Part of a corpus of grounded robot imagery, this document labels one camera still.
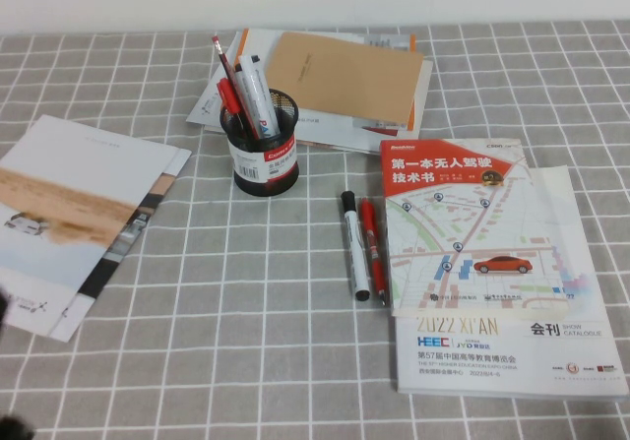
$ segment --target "logo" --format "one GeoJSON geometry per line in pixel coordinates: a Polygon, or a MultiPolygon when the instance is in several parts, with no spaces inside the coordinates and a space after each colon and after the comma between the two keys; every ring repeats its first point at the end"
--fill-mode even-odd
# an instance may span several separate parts
{"type": "Polygon", "coordinates": [[[450,339],[444,339],[440,337],[418,337],[418,346],[446,346],[450,348],[450,339]]]}
{"type": "Polygon", "coordinates": [[[569,371],[571,374],[578,374],[578,371],[580,371],[580,368],[575,363],[569,363],[567,364],[567,371],[569,371]]]}

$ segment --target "red pen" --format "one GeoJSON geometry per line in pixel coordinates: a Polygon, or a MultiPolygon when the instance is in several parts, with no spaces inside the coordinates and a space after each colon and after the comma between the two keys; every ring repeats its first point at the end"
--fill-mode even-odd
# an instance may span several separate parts
{"type": "Polygon", "coordinates": [[[361,201],[361,218],[365,225],[365,234],[367,235],[367,244],[372,259],[372,278],[374,279],[374,290],[378,296],[385,302],[385,273],[383,272],[383,264],[378,254],[378,235],[376,233],[376,213],[374,206],[367,199],[361,201]]]}
{"type": "MultiPolygon", "coordinates": [[[[238,123],[240,124],[240,130],[236,130],[237,135],[242,135],[244,131],[244,124],[240,116],[240,105],[238,104],[238,100],[236,99],[236,94],[234,93],[234,89],[232,88],[229,80],[226,78],[221,79],[217,83],[217,89],[219,90],[220,98],[223,102],[223,105],[227,109],[229,113],[238,118],[238,123]]],[[[230,134],[229,130],[223,129],[226,134],[230,134]]]]}
{"type": "Polygon", "coordinates": [[[254,126],[254,121],[245,106],[245,99],[240,89],[238,88],[238,84],[236,82],[236,73],[234,72],[234,68],[227,61],[227,57],[225,53],[221,50],[221,44],[219,43],[219,37],[213,36],[213,44],[215,45],[215,49],[219,53],[220,63],[223,65],[225,69],[225,75],[229,84],[231,85],[232,90],[234,91],[234,99],[236,100],[239,108],[238,116],[240,119],[240,123],[243,126],[243,131],[245,135],[250,141],[258,140],[260,137],[258,136],[258,132],[256,131],[256,127],[254,126]]]}

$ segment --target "black mesh pen holder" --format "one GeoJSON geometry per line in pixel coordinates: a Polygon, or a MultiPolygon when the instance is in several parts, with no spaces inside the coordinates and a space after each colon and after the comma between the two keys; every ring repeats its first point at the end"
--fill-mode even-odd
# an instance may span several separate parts
{"type": "Polygon", "coordinates": [[[240,122],[223,107],[220,124],[226,132],[234,166],[234,182],[247,194],[277,196],[288,190],[299,176],[295,125],[298,111],[295,100],[270,89],[280,133],[275,137],[248,142],[239,133],[240,122]]]}

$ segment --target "booklet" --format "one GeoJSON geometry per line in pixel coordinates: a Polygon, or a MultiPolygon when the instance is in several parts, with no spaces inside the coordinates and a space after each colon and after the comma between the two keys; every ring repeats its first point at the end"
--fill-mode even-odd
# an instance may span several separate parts
{"type": "Polygon", "coordinates": [[[396,318],[398,390],[452,396],[612,399],[628,396],[566,166],[532,169],[561,290],[561,320],[490,315],[396,318]]]}
{"type": "Polygon", "coordinates": [[[0,160],[6,323],[46,336],[178,149],[42,116],[0,160]]]}
{"type": "Polygon", "coordinates": [[[519,140],[388,141],[381,159],[394,316],[566,314],[519,140]]]}
{"type": "Polygon", "coordinates": [[[77,331],[86,315],[96,302],[96,299],[105,288],[118,265],[136,242],[142,230],[149,223],[149,219],[156,212],[159,203],[164,198],[166,192],[175,182],[177,174],[190,157],[188,150],[179,150],[175,159],[167,169],[157,179],[154,187],[143,199],[136,212],[129,218],[127,224],[118,233],[118,236],[107,249],[107,252],[96,264],[86,281],[79,288],[79,291],[70,302],[70,305],[63,311],[59,321],[50,331],[48,336],[60,342],[69,342],[77,331]]]}

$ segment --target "white marker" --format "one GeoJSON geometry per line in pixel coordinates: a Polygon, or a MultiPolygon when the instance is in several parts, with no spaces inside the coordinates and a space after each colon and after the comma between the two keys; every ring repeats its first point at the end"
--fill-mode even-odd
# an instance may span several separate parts
{"type": "Polygon", "coordinates": [[[363,251],[363,241],[358,228],[354,193],[352,191],[342,193],[342,203],[344,204],[344,217],[346,219],[347,241],[350,244],[350,270],[354,296],[356,300],[364,301],[370,298],[370,286],[367,278],[367,262],[363,251]]]}
{"type": "Polygon", "coordinates": [[[267,104],[266,95],[271,95],[267,89],[267,80],[261,69],[254,67],[251,56],[242,55],[238,57],[240,67],[243,69],[243,84],[247,90],[247,95],[252,99],[252,105],[255,109],[254,115],[258,116],[257,128],[260,128],[265,138],[275,137],[279,134],[278,119],[275,112],[270,112],[267,104]]]}
{"type": "Polygon", "coordinates": [[[251,88],[247,88],[245,73],[243,73],[243,68],[241,67],[240,63],[234,66],[234,75],[236,76],[236,83],[238,85],[238,88],[242,92],[243,98],[245,99],[245,103],[243,104],[243,106],[247,107],[247,111],[254,121],[253,125],[254,127],[256,127],[258,136],[264,137],[263,131],[260,129],[260,116],[258,115],[258,107],[256,107],[256,104],[254,103],[251,88]]]}

